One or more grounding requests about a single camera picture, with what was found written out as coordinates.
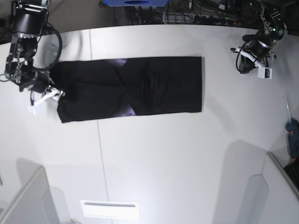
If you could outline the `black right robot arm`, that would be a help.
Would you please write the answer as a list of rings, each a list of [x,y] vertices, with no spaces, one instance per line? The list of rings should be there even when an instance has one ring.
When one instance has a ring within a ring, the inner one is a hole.
[[[58,102],[65,95],[50,77],[50,69],[61,56],[63,41],[60,33],[48,23],[49,5],[49,0],[16,0],[12,6],[12,39],[2,76],[4,82],[16,84],[20,92],[30,91],[31,107],[48,99]],[[33,57],[44,34],[57,36],[58,52],[47,67],[37,68]]]

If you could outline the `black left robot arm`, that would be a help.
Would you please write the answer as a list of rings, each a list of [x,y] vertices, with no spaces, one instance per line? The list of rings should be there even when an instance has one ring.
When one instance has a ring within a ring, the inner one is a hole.
[[[235,65],[241,74],[257,68],[264,78],[270,78],[271,63],[277,58],[272,49],[286,36],[287,27],[276,6],[263,0],[256,0],[253,6],[261,19],[260,29],[254,35],[244,35],[244,44],[232,50],[237,53]]]

